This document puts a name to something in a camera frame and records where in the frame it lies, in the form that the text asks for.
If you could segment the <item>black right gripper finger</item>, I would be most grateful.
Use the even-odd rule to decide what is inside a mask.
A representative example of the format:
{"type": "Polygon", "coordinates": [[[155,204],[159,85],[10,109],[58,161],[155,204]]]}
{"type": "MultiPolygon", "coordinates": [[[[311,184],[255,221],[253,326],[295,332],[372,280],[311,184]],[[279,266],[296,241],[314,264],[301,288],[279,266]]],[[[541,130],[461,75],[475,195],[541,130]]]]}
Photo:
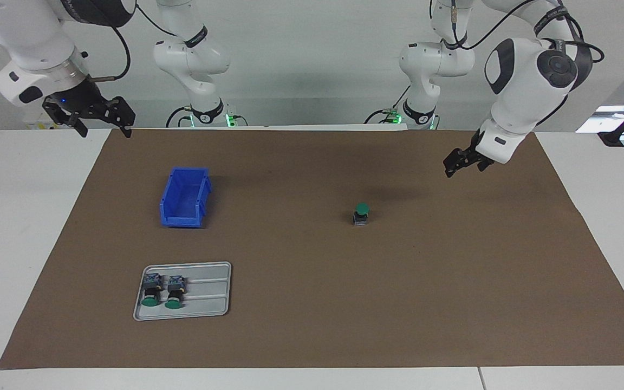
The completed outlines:
{"type": "Polygon", "coordinates": [[[122,96],[115,96],[113,99],[105,100],[105,113],[103,121],[116,126],[125,138],[131,138],[132,126],[135,123],[135,112],[122,96]]]}
{"type": "Polygon", "coordinates": [[[64,109],[52,100],[44,100],[43,109],[57,125],[73,128],[80,136],[88,135],[88,128],[82,123],[77,114],[67,114],[64,109]]]}

